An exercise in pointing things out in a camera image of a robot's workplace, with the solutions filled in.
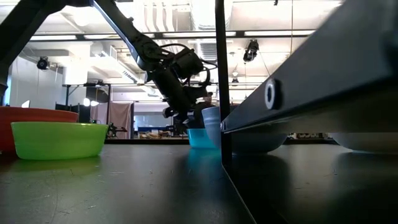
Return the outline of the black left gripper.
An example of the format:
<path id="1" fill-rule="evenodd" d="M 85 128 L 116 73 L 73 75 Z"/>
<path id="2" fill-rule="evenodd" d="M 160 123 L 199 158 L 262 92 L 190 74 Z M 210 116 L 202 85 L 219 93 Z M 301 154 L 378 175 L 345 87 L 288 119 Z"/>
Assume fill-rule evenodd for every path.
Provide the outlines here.
<path id="1" fill-rule="evenodd" d="M 198 128 L 199 121 L 193 109 L 197 105 L 198 98 L 207 96 L 206 87 L 184 86 L 170 70 L 154 71 L 152 81 L 169 105 L 163 110 L 163 116 L 165 118 L 173 116 L 175 125 Z"/>

